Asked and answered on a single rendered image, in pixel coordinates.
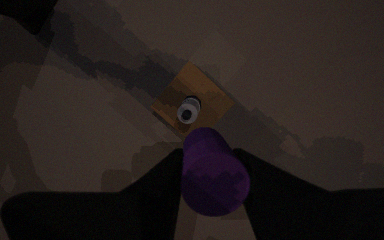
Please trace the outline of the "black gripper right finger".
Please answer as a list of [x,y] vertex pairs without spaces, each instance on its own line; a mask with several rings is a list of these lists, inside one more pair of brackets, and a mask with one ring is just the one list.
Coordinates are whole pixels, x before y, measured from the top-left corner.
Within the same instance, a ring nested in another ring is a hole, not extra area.
[[384,225],[384,188],[329,191],[234,148],[250,177],[243,201],[256,240],[352,240]]

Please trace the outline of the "brown square block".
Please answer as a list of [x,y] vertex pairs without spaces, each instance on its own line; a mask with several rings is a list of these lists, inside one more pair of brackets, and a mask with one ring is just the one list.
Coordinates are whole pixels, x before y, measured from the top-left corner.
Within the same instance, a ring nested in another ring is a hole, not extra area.
[[[189,97],[199,101],[200,111],[193,123],[185,124],[178,119],[177,111]],[[197,128],[212,128],[234,104],[189,60],[150,107],[186,138]]]

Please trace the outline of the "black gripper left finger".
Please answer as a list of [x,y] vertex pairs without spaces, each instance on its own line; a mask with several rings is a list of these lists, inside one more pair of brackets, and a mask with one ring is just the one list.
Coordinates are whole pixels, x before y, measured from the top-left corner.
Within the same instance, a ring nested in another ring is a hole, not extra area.
[[23,192],[3,202],[9,240],[174,240],[183,149],[120,192]]

